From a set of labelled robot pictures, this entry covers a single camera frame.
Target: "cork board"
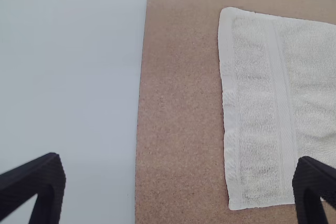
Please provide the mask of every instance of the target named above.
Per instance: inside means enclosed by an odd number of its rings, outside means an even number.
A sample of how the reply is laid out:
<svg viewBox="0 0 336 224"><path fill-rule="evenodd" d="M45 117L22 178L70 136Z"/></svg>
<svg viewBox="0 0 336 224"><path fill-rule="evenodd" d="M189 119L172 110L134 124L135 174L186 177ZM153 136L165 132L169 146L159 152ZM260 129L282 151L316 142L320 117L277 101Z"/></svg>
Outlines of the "cork board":
<svg viewBox="0 0 336 224"><path fill-rule="evenodd" d="M220 11L228 6L336 24L334 0L148 0L136 224L297 223L294 205L228 209L217 46Z"/></svg>

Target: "folded towel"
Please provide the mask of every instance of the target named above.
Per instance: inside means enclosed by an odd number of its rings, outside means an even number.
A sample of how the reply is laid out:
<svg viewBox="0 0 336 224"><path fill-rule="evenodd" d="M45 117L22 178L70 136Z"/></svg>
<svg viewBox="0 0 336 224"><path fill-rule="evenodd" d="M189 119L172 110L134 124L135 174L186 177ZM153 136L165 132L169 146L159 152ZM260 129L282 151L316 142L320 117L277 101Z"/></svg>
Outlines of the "folded towel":
<svg viewBox="0 0 336 224"><path fill-rule="evenodd" d="M336 26L229 7L218 49L229 208L293 204L299 157L336 167Z"/></svg>

